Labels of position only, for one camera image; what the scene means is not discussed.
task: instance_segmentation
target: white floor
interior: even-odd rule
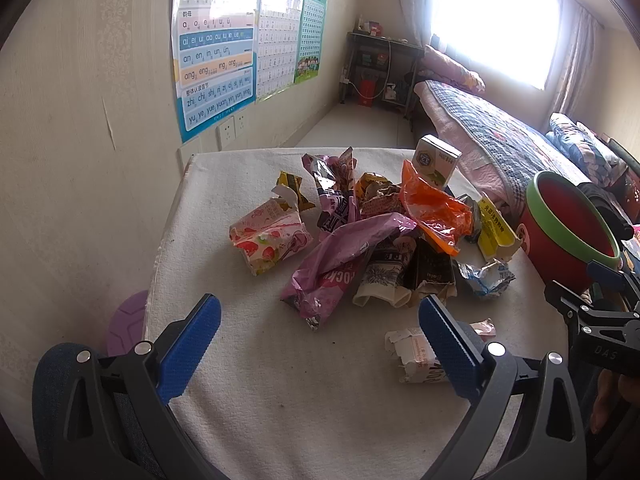
[[[314,126],[298,146],[415,148],[409,121],[400,114],[357,104],[338,104]]]

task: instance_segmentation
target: purple stool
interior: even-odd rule
[[[135,293],[125,300],[111,317],[107,334],[109,357],[124,355],[142,339],[145,304],[148,290]]]

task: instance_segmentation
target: green poster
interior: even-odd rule
[[[326,0],[303,0],[294,83],[302,83],[318,75],[325,14]]]

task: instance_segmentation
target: green rim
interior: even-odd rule
[[[593,215],[598,219],[598,222],[600,222],[600,226],[609,239],[609,245],[613,248],[614,256],[607,256],[580,240],[580,238],[569,231],[558,217],[553,214],[551,209],[546,206],[545,201],[542,200],[542,195],[538,189],[538,181],[541,178],[555,180],[577,193],[582,203],[589,208],[589,211],[591,211],[591,213],[593,213]],[[555,242],[556,245],[562,247],[566,252],[587,264],[591,260],[596,260],[610,269],[618,270],[620,249],[618,248],[618,244],[616,243],[609,226],[607,226],[600,213],[598,213],[598,210],[593,206],[584,193],[565,179],[565,177],[551,171],[539,171],[527,186],[527,206],[529,207],[529,211],[536,223],[545,232],[545,234]]]

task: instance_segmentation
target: white cable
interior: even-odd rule
[[[371,99],[373,101],[373,99],[376,99],[377,97],[380,97],[382,92],[384,92],[385,89],[386,89],[386,84],[389,82],[389,75],[391,74],[391,41],[386,40],[386,42],[389,44],[389,66],[386,69],[386,79],[385,79],[385,84],[382,86],[382,90],[380,92],[378,92],[376,95],[374,95],[373,97],[367,97],[366,95],[362,95],[360,93],[360,91],[358,90],[358,87],[356,85],[354,85],[353,82],[349,81],[349,84],[352,85],[356,89],[356,92],[358,93],[358,95],[360,97],[362,97],[363,99]]]

